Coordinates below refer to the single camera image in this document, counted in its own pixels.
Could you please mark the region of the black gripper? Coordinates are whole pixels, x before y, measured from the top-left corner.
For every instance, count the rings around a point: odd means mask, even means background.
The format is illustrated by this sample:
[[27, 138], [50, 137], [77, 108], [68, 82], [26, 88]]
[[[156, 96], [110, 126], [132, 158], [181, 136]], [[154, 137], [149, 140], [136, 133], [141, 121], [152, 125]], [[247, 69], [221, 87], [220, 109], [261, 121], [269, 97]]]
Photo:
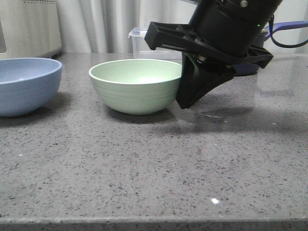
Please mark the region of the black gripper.
[[145, 36], [150, 49], [183, 52], [180, 108], [232, 80], [236, 70], [230, 64], [267, 66], [272, 54], [252, 43], [273, 14], [273, 2], [200, 2], [188, 24], [150, 22]]

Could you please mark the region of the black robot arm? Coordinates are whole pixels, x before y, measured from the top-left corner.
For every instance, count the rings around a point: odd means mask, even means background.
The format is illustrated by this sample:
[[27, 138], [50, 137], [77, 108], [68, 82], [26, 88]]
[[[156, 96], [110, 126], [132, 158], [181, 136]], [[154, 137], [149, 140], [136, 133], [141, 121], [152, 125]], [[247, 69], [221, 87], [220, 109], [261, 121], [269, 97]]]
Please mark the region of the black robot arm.
[[253, 42], [279, 5], [278, 0], [201, 0], [188, 24], [150, 22], [145, 36], [150, 49], [182, 53], [176, 96], [182, 109], [232, 80], [235, 65], [267, 66], [272, 54]]

